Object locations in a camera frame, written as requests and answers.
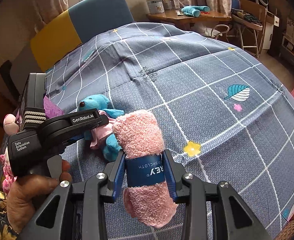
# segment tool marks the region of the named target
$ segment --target black device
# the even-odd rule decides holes
[[[14,176],[48,175],[46,161],[82,138],[86,130],[108,123],[97,109],[39,119],[44,113],[45,74],[29,75],[20,99],[21,131],[8,140]],[[182,240],[207,240],[206,201],[212,203],[214,240],[271,240],[250,208],[226,181],[217,185],[201,181],[175,163],[171,152],[162,153],[162,165],[170,196],[186,203]],[[107,240],[104,203],[114,203],[121,192],[125,153],[87,181],[63,181],[46,198],[24,227],[18,240]],[[78,202],[83,201],[80,230]]]
[[[14,176],[35,173],[50,177],[47,160],[83,138],[83,132],[108,123],[97,109],[46,119],[43,98],[46,74],[30,73],[19,105],[19,133],[8,139],[8,155]]]

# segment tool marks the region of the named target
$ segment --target headboard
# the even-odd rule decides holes
[[[8,78],[22,93],[30,72],[45,72],[78,45],[133,21],[125,0],[82,0],[31,39],[12,62]]]

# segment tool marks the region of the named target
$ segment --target human hand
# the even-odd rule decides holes
[[[72,181],[71,175],[67,172],[69,168],[69,162],[62,160],[60,181]],[[58,183],[57,179],[35,174],[17,178],[12,184],[7,197],[7,217],[13,230],[20,233],[35,214],[31,199],[39,195],[50,194]]]

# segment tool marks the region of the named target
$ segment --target blue label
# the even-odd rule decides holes
[[[165,181],[161,155],[147,155],[126,160],[128,187],[155,185]]]

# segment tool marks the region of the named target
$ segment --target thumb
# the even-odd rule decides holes
[[[29,202],[33,197],[50,194],[58,185],[58,180],[36,174],[31,174],[16,180],[17,196],[19,199]]]

